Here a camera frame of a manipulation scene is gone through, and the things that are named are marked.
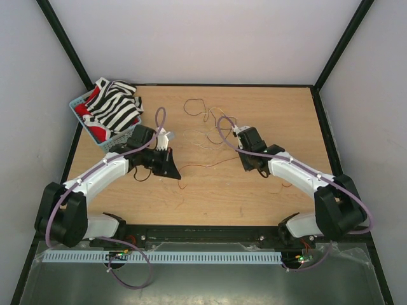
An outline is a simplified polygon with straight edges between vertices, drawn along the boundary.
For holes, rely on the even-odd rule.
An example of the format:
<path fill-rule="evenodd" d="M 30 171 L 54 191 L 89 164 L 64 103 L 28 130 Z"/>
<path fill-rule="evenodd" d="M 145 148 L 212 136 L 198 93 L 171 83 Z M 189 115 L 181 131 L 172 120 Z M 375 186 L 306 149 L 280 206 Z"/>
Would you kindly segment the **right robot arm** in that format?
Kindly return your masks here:
<path fill-rule="evenodd" d="M 322 173 L 293 158 L 285 149 L 267 146 L 255 127 L 233 127 L 238 154 L 245 171 L 257 170 L 267 178 L 279 177 L 314 201 L 313 213 L 295 213 L 284 219 L 279 242 L 292 247 L 305 236 L 324 236 L 333 241 L 355 233 L 368 215 L 360 204 L 353 180 L 347 175 Z"/>

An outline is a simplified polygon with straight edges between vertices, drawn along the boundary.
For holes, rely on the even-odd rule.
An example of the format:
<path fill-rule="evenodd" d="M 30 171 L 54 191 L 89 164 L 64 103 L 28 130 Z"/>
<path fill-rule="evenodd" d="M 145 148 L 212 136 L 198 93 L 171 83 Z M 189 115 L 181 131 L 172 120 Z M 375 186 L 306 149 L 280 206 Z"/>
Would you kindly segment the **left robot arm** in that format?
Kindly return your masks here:
<path fill-rule="evenodd" d="M 154 130 L 137 125 L 125 143 L 110 148 L 93 167 L 63 184 L 48 184 L 41 198 L 34 223 L 35 230 L 47 241 L 55 240 L 74 247 L 85 239 L 105 238 L 112 246 L 127 239 L 126 222 L 119 216 L 104 212 L 90 215 L 91 201 L 116 179 L 138 166 L 153 175 L 181 179 L 169 146 L 174 137 L 164 128 Z"/>

